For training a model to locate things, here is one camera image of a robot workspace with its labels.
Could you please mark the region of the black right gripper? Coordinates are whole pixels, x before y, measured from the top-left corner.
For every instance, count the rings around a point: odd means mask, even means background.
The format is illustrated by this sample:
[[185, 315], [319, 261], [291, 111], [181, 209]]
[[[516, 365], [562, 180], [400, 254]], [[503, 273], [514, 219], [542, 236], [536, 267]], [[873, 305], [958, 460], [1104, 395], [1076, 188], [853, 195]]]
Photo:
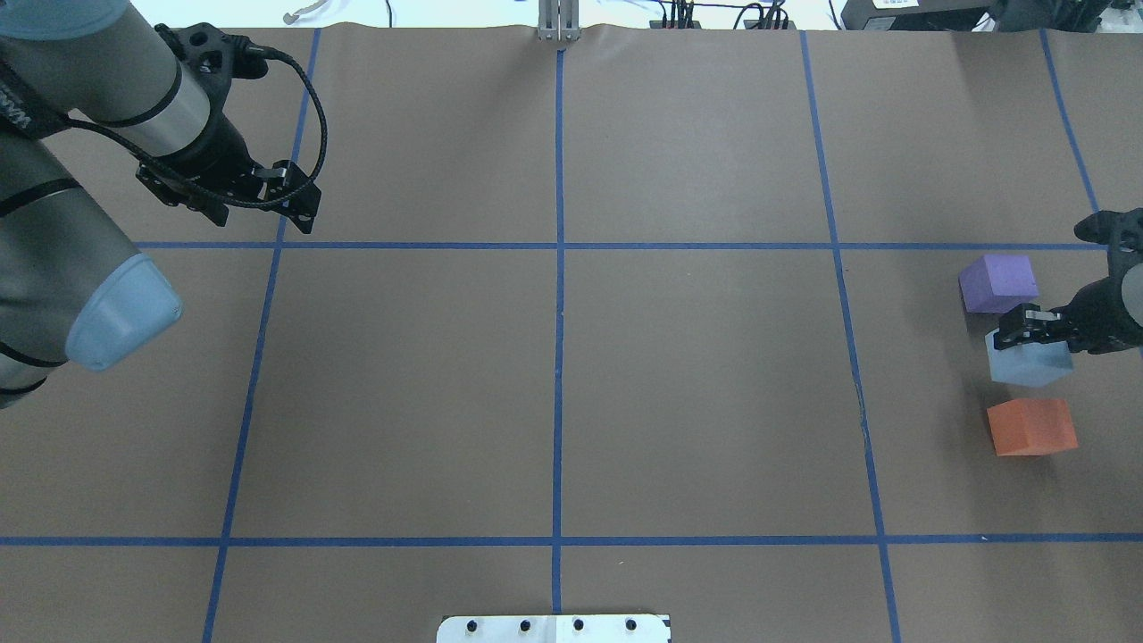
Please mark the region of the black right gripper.
[[[1068, 322], [1071, 329], [1063, 327]], [[1064, 341], [1070, 353], [1103, 355], [1142, 346], [1142, 273], [1104, 278], [1078, 290], [1058, 313], [1020, 304], [1001, 314], [993, 349]]]

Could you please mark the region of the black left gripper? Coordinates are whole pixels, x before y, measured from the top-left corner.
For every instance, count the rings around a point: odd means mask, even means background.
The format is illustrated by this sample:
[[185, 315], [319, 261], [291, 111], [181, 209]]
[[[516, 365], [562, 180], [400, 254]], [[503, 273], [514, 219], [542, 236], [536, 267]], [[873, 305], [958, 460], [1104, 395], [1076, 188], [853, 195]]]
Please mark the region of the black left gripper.
[[168, 207], [187, 207], [215, 225], [229, 209], [263, 209], [286, 217], [310, 235], [321, 190], [293, 160], [265, 168], [254, 162], [237, 127], [224, 113], [160, 113], [134, 126], [136, 179]]

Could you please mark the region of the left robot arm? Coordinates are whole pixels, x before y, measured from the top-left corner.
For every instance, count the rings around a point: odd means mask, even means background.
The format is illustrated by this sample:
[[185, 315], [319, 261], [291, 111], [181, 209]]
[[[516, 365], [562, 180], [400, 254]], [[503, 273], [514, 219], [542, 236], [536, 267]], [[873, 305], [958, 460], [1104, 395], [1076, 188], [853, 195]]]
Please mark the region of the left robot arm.
[[[274, 212], [310, 233], [330, 126], [290, 54], [211, 24], [147, 23], [129, 1], [3, 1], [3, 408], [77, 363], [111, 369], [182, 318], [147, 254], [46, 147], [67, 130], [106, 138], [138, 162], [161, 204], [223, 227], [233, 208]], [[237, 79], [270, 62], [297, 73], [320, 127], [310, 171], [261, 164], [225, 113]]]

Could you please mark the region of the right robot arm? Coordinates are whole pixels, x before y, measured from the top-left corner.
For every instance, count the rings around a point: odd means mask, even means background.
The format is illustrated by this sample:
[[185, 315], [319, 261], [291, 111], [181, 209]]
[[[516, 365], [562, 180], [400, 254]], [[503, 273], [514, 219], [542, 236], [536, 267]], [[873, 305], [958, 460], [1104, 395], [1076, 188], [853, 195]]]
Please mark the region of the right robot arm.
[[996, 351], [1066, 345], [1070, 353], [1090, 355], [1142, 346], [1142, 265], [1092, 282], [1057, 308], [1017, 305], [999, 319], [988, 345]]

